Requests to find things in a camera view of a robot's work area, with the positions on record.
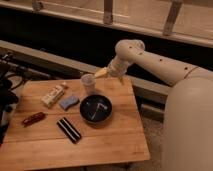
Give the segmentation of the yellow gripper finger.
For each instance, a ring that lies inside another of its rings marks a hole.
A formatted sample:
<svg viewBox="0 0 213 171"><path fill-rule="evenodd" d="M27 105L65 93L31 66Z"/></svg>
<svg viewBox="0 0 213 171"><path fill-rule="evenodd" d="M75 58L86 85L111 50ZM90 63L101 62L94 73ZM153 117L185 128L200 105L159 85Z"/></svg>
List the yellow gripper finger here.
<svg viewBox="0 0 213 171"><path fill-rule="evenodd" d="M108 76L108 68L107 67L101 68L100 70L98 70L94 74L95 78L106 78L107 76Z"/></svg>

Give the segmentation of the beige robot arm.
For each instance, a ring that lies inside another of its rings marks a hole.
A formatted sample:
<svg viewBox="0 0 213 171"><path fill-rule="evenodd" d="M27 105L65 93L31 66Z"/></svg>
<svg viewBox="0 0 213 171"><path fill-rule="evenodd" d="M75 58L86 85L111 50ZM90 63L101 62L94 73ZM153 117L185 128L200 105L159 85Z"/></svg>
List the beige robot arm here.
<svg viewBox="0 0 213 171"><path fill-rule="evenodd" d="M213 171L213 71L145 50L123 39L95 76L122 78L136 64L169 87L162 143L163 171Z"/></svg>

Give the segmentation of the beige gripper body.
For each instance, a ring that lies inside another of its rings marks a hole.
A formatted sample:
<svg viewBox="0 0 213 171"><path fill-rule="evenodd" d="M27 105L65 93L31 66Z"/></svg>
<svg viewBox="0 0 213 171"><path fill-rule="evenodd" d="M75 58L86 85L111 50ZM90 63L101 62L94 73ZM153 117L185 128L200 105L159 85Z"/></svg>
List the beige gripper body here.
<svg viewBox="0 0 213 171"><path fill-rule="evenodd" d="M121 78L127 72L129 63L116 56L107 66L109 76Z"/></svg>

